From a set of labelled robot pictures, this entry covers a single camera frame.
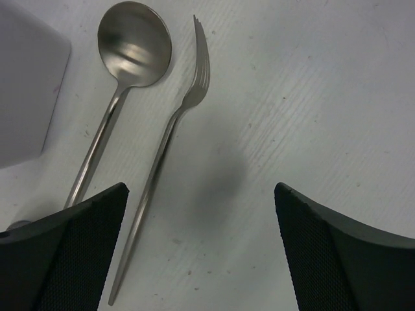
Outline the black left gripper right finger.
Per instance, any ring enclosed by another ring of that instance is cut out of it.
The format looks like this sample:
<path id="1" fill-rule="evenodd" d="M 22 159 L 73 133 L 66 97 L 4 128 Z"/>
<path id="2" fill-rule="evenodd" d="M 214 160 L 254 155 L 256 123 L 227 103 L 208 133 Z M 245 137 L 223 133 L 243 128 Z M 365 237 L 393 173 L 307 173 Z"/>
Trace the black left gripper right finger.
<path id="1" fill-rule="evenodd" d="M 299 310 L 414 309 L 414 239 L 356 221 L 284 183 L 274 201 Z"/>

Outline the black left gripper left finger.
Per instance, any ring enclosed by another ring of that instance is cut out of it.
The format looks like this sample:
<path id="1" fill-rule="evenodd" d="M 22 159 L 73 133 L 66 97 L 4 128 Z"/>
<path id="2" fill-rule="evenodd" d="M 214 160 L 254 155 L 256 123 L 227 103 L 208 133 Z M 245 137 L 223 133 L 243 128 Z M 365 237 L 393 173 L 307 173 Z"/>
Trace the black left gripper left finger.
<path id="1" fill-rule="evenodd" d="M 1 309 L 97 310 L 128 194 L 117 183 L 1 232 Z"/>

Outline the matte slim steel fork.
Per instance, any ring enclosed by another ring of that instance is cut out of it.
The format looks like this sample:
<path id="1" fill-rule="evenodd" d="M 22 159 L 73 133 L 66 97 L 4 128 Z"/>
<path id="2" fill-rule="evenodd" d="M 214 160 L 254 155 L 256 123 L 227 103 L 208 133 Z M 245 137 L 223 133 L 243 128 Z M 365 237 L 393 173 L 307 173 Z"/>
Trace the matte slim steel fork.
<path id="1" fill-rule="evenodd" d="M 179 122 L 186 111 L 196 107 L 203 101 L 209 89 L 211 69 L 206 34 L 197 17 L 193 18 L 193 22 L 196 40 L 196 63 L 193 81 L 187 93 L 184 95 L 181 105 L 169 119 L 161 138 L 117 267 L 115 279 L 108 298 L 108 304 L 110 306 L 114 305 L 119 290 L 121 289 L 134 250 L 134 243 L 141 232 L 141 226 L 145 219 L 147 208 L 150 206 L 155 194 L 158 179 Z"/>

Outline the matte round steel spoon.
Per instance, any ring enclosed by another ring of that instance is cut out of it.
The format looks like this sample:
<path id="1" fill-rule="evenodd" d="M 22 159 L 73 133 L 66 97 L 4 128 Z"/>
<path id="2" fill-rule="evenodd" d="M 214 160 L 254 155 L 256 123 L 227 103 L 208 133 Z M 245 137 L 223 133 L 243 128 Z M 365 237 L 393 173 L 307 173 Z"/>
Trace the matte round steel spoon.
<path id="1" fill-rule="evenodd" d="M 122 96 L 133 87 L 158 82 L 172 58 L 172 41 L 165 22 L 149 6 L 134 1 L 117 3 L 106 11 L 97 43 L 101 60 L 117 87 L 71 187 L 66 208 L 82 201 L 118 118 Z"/>

